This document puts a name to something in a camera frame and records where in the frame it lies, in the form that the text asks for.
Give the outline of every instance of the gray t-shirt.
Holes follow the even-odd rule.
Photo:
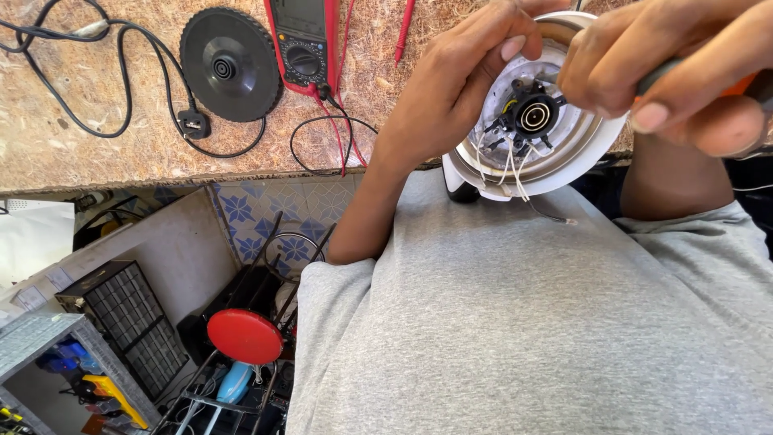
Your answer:
[[[773,263],[741,206],[533,200],[578,225],[416,172],[378,261],[309,265],[287,433],[773,433]]]

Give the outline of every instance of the fingernail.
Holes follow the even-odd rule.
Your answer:
[[[605,119],[612,119],[612,115],[603,107],[596,106],[596,114]]]
[[[502,60],[509,62],[513,57],[518,54],[523,48],[523,44],[526,43],[526,37],[514,36],[505,41],[505,45],[502,46]]]
[[[669,108],[660,103],[648,103],[631,117],[631,127],[639,133],[652,133],[669,117]]]

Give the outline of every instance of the red stool seat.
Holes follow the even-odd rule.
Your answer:
[[[218,351],[247,364],[275,361],[284,343],[271,322],[258,313],[240,308],[215,313],[206,325],[206,332]]]

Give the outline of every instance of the tiled wall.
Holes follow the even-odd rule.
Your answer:
[[[327,228],[337,222],[354,196],[362,175],[250,180],[214,184],[234,247],[243,262],[255,260],[271,233],[277,212],[284,213],[279,232],[301,233],[319,242]],[[308,264],[314,247],[302,238],[279,238],[267,248],[272,260],[281,253],[278,268],[294,275]]]

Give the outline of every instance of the sleeve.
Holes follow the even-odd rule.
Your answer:
[[[615,223],[726,322],[773,334],[773,262],[765,233],[738,202],[671,221]]]
[[[368,297],[375,266],[375,260],[366,259],[350,265],[315,262],[303,269],[298,287],[295,379],[288,422],[304,426],[311,421],[328,364]],[[290,430],[288,424],[288,433],[307,432]]]

